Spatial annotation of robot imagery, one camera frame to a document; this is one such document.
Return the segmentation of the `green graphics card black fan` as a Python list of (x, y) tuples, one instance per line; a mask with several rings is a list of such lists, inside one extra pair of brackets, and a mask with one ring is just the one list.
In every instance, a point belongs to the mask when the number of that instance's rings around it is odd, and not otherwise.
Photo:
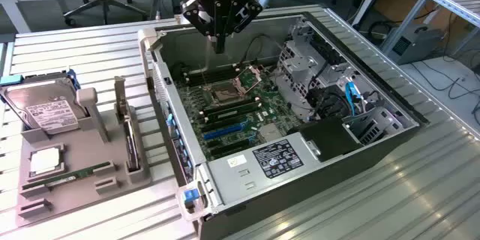
[(126, 79), (121, 76), (114, 78), (114, 89), (117, 92), (117, 116), (118, 122), (122, 124), (126, 135), (127, 149), (127, 168), (130, 172), (141, 170), (141, 154), (137, 145), (134, 117), (127, 101), (127, 93), (125, 88)]

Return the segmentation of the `grey case corner fixture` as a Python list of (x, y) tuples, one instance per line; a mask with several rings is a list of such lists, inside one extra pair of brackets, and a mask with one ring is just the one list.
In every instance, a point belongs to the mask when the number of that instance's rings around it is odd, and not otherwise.
[[(194, 188), (199, 190), (202, 197), (198, 200), (195, 200), (193, 203), (185, 203), (182, 193), (185, 190)], [(203, 190), (203, 187), (199, 187), (194, 183), (190, 183), (189, 185), (185, 185), (178, 188), (177, 200), (179, 203), (182, 216), (187, 221), (199, 220), (202, 217), (207, 216), (213, 212), (213, 204), (206, 194), (206, 191)]]
[[(158, 66), (158, 62), (163, 63), (163, 56), (162, 56), (162, 37), (167, 35), (167, 32), (157, 31), (155, 28), (146, 28), (141, 29), (138, 31), (138, 47), (141, 50), (141, 59), (142, 59), (142, 65), (143, 65), (143, 73), (146, 77), (147, 84), (150, 85), (150, 88), (154, 87), (154, 81), (155, 81), (155, 69)], [(147, 54), (153, 55), (154, 60), (154, 69), (149, 68), (149, 59)]]

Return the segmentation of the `metal socket cover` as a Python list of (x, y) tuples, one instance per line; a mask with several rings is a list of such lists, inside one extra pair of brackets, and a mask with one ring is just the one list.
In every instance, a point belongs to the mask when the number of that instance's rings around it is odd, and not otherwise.
[(246, 96), (263, 81), (262, 72), (255, 66), (249, 66), (234, 78), (234, 86), (241, 95)]

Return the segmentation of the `black office chair base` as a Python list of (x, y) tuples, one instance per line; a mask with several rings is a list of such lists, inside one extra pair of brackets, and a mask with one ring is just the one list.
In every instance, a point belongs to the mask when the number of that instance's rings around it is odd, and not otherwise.
[(126, 0), (126, 3), (119, 0), (83, 0), (83, 5), (63, 13), (65, 23), (69, 26), (79, 26), (74, 16), (81, 15), (87, 10), (91, 10), (95, 7), (102, 8), (102, 16), (105, 25), (110, 23), (109, 13), (111, 7), (118, 7), (123, 10), (131, 11), (142, 16), (142, 20), (146, 21), (150, 18), (150, 14), (143, 9), (134, 6), (134, 0)]

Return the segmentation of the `CPU socket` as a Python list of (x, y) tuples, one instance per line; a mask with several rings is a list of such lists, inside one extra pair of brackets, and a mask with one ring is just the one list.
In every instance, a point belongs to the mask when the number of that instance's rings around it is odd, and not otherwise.
[(230, 82), (213, 85), (210, 94), (215, 105), (223, 105), (243, 98), (235, 85)]

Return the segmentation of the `perforated metal drive cage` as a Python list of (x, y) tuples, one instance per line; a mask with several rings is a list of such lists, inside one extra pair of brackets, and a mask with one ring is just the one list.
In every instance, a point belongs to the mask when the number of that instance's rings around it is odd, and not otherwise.
[(315, 25), (299, 19), (290, 28), (273, 79), (298, 116), (310, 120), (365, 113), (365, 97), (353, 82), (358, 78), (357, 69)]

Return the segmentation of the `green motherboard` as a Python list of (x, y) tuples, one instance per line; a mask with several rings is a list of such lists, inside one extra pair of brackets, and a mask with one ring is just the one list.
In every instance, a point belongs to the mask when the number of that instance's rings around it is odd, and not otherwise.
[[(246, 69), (238, 66), (223, 67), (201, 73), (185, 73), (177, 81), (179, 96), (187, 112), (191, 126), (197, 134), (201, 149), (209, 161), (214, 161), (263, 142), (261, 141), (259, 128), (274, 123), (286, 136), (291, 128), (302, 124), (303, 119), (295, 113), (295, 107), (286, 100), (279, 86), (273, 80), (275, 71), (271, 67), (257, 66), (262, 72), (263, 81), (239, 101), (223, 105), (213, 103), (210, 94), (211, 86), (233, 83), (234, 78)], [(247, 114), (229, 117), (223, 120), (210, 121), (203, 116), (203, 111), (217, 108), (230, 108), (250, 102), (262, 101), (262, 107)], [(205, 134), (225, 129), (234, 125), (245, 126), (243, 131), (231, 133), (219, 138), (205, 140)]]

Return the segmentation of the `installed green RAM stick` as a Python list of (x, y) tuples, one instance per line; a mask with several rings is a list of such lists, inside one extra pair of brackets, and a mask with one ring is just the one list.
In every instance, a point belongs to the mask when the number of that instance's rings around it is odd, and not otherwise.
[(223, 120), (229, 117), (239, 116), (247, 114), (253, 111), (257, 111), (262, 107), (262, 101), (250, 102), (242, 105), (235, 105), (230, 108), (217, 108), (215, 110), (205, 110), (203, 116), (209, 118), (210, 121)]

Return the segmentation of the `blue expansion slot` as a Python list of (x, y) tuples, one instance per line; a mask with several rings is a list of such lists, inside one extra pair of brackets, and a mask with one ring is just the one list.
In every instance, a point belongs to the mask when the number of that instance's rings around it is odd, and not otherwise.
[(205, 140), (211, 140), (211, 139), (219, 138), (219, 137), (222, 137), (225, 135), (229, 135), (231, 133), (241, 132), (241, 131), (243, 131), (243, 129), (245, 129), (245, 126), (234, 125), (234, 126), (230, 126), (230, 127), (225, 128), (225, 129), (221, 129), (218, 131), (214, 131), (214, 132), (210, 132), (210, 133), (205, 134), (203, 138), (205, 138)]

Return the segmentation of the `silver chipset heatsink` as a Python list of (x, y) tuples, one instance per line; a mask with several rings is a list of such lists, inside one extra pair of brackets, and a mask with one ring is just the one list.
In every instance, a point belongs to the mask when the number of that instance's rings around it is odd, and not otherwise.
[(263, 143), (274, 141), (285, 136), (281, 129), (278, 128), (278, 126), (274, 123), (263, 125), (259, 128), (258, 133), (261, 136), (261, 141)]

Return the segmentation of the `grey floor unit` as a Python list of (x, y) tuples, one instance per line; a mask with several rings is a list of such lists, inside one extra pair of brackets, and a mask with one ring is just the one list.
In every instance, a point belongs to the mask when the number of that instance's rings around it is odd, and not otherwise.
[(410, 24), (387, 56), (398, 65), (422, 61), (437, 49), (443, 36), (442, 29), (429, 24)]

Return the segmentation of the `black plastic shroud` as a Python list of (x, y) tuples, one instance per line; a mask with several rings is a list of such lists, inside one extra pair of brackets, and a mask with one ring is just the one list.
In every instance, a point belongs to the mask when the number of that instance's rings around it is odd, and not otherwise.
[(307, 142), (313, 142), (321, 152), (321, 161), (327, 161), (358, 150), (363, 145), (349, 131), (342, 118), (331, 117), (311, 121), (299, 126)]

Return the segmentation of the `silver hard disk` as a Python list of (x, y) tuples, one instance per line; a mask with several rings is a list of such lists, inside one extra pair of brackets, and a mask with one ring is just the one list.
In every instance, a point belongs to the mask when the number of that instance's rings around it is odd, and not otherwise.
[(79, 120), (87, 117), (70, 77), (2, 86), (0, 97), (27, 128), (41, 128), (49, 135), (78, 129)]

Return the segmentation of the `metal disk bay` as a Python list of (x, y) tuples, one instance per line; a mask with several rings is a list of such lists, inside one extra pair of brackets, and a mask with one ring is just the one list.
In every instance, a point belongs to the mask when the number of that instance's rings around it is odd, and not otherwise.
[(419, 126), (402, 112), (401, 116), (387, 108), (379, 106), (357, 116), (345, 117), (342, 120), (363, 145), (383, 140)]

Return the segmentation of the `blue disk caddy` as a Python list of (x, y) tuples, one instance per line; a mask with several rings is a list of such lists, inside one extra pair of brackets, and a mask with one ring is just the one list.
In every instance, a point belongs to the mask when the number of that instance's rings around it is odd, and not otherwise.
[(10, 85), (19, 85), (19, 84), (29, 84), (29, 83), (38, 83), (41, 81), (50, 81), (55, 79), (66, 79), (69, 78), (75, 89), (79, 90), (81, 83), (77, 78), (77, 72), (74, 69), (66, 69), (59, 72), (49, 73), (49, 74), (38, 74), (38, 75), (29, 75), (23, 76), (22, 74), (9, 75), (0, 77), (0, 87), (10, 86)]

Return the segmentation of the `grey power supply unit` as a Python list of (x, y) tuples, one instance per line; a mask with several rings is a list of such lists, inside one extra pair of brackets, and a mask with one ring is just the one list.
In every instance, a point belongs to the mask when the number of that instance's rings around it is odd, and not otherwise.
[(241, 204), (321, 169), (319, 154), (298, 132), (210, 162), (223, 205)]

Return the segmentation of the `black open PC case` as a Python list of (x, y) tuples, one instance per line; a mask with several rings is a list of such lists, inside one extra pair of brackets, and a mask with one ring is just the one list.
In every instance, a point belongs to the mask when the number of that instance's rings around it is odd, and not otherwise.
[[(302, 18), (311, 21), (321, 35), (334, 44), (357, 69), (359, 78), (353, 82), (365, 97), (366, 112), (382, 106), (399, 116), (402, 112), (419, 126), (363, 145), (346, 155), (321, 161), (321, 169), (309, 175), (257, 198), (226, 207), (209, 168), (213, 161), (207, 160), (201, 149), (177, 81), (185, 73), (201, 73), (231, 66), (243, 69), (257, 65), (271, 67), (275, 71), (290, 28)], [(195, 221), (186, 220), (194, 224), (201, 240), (222, 240), (374, 167), (427, 124), (425, 116), (369, 65), (369, 57), (381, 57), (382, 53), (329, 10), (319, 15), (299, 12), (262, 16), (247, 32), (237, 37), (226, 58), (209, 53), (202, 46), (191, 46), (183, 51), (189, 42), (199, 37), (194, 27), (165, 26), (155, 29), (163, 30), (167, 35), (161, 39), (165, 62), (158, 62), (150, 91), (174, 174), (179, 187), (190, 183), (203, 187), (213, 204), (211, 214)]]

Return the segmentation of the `grey parts rack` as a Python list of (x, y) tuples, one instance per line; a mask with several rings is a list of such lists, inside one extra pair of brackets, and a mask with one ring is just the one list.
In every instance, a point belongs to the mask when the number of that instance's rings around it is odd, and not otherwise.
[(69, 101), (27, 107), (41, 127), (22, 132), (17, 226), (133, 192), (151, 181), (137, 109), (123, 86), (114, 109), (99, 112), (97, 91), (81, 89), (75, 101), (90, 116), (79, 119)]

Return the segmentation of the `blue case latch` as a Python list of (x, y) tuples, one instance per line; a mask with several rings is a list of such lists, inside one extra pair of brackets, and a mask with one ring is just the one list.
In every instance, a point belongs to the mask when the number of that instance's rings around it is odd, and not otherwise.
[(193, 203), (195, 200), (198, 200), (202, 197), (202, 195), (199, 190), (194, 188), (185, 190), (182, 193), (182, 197), (185, 203)]

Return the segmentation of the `silver CPU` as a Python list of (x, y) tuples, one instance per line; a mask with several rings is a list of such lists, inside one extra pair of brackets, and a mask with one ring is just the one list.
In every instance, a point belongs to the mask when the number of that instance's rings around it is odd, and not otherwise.
[(61, 150), (58, 148), (47, 148), (39, 150), (31, 155), (30, 171), (41, 174), (57, 168), (61, 163)]

